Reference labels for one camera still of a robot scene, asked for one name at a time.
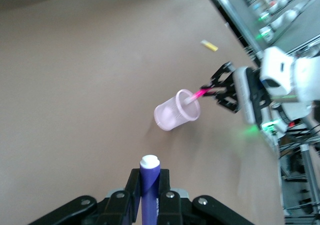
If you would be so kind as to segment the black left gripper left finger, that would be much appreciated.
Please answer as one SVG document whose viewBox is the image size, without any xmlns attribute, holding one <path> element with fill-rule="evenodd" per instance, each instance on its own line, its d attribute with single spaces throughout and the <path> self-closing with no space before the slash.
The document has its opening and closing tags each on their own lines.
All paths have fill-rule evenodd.
<svg viewBox="0 0 320 225">
<path fill-rule="evenodd" d="M 131 225 L 140 204 L 140 170 L 131 170 L 126 186 L 111 191 L 98 202 L 89 195 L 79 196 L 31 222 L 32 225 Z"/>
</svg>

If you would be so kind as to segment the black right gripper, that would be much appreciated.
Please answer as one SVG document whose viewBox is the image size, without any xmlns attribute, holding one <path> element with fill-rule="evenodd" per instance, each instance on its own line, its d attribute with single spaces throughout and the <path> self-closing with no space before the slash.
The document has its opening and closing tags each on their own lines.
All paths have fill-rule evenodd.
<svg viewBox="0 0 320 225">
<path fill-rule="evenodd" d="M 224 63 L 210 78 L 210 81 L 201 86 L 201 89 L 225 88 L 232 84 L 233 63 Z M 251 101 L 255 110 L 261 110 L 271 104 L 269 94 L 260 80 L 260 69 L 253 70 Z M 218 106 L 225 108 L 229 112 L 236 114 L 240 110 L 240 105 L 235 91 L 209 91 L 204 97 L 211 97 Z"/>
</svg>

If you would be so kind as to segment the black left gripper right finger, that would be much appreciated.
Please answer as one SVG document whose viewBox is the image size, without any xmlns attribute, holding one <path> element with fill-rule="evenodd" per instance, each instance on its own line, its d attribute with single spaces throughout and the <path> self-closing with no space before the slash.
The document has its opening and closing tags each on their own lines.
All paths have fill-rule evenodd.
<svg viewBox="0 0 320 225">
<path fill-rule="evenodd" d="M 170 171 L 161 169 L 158 225 L 251 225 L 252 222 L 209 195 L 190 200 L 170 186 Z"/>
</svg>

